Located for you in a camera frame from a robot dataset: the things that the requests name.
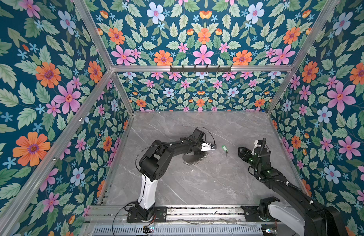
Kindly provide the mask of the green-capped key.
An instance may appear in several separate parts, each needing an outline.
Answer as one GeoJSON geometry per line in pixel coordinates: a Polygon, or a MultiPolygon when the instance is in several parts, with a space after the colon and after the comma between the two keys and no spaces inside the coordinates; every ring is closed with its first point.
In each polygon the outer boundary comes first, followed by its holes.
{"type": "Polygon", "coordinates": [[[226,156],[228,156],[229,150],[227,149],[227,147],[225,145],[223,145],[222,149],[224,150],[226,156]]]}

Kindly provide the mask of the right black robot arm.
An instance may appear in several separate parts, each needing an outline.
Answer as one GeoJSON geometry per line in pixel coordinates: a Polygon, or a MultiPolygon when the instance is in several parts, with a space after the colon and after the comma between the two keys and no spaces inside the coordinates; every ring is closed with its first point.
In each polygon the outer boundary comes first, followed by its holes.
{"type": "Polygon", "coordinates": [[[267,188],[280,195],[261,199],[258,216],[261,219],[276,219],[287,225],[299,236],[346,236],[348,235],[342,216],[335,207],[324,206],[313,200],[277,169],[271,166],[270,150],[255,144],[252,150],[238,148],[238,157],[254,170],[253,176],[267,188]]]}

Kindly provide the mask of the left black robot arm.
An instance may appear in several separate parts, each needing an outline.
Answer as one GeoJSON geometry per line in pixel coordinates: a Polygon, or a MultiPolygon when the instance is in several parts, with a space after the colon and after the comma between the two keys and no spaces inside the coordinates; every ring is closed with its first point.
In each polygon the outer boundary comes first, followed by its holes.
{"type": "Polygon", "coordinates": [[[186,165],[195,165],[204,160],[209,151],[216,149],[215,140],[207,142],[207,135],[201,129],[199,126],[191,135],[173,142],[155,140],[145,151],[137,164],[142,176],[140,196],[135,203],[137,218],[145,222],[154,218],[158,182],[175,156],[181,155],[186,165]]]}

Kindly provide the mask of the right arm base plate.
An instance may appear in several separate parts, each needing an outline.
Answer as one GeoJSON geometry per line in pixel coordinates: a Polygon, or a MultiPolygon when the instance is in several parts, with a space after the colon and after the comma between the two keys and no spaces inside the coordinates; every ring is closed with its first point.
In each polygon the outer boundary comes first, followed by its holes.
{"type": "Polygon", "coordinates": [[[261,216],[258,206],[241,206],[241,209],[243,209],[244,217],[248,222],[280,222],[271,216],[261,216]]]}

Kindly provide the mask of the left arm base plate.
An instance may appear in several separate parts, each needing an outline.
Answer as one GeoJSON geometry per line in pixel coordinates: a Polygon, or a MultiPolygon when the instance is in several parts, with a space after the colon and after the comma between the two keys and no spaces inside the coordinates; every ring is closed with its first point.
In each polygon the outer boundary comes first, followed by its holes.
{"type": "Polygon", "coordinates": [[[167,207],[151,207],[145,210],[142,207],[131,207],[127,215],[127,223],[166,222],[167,207]]]}

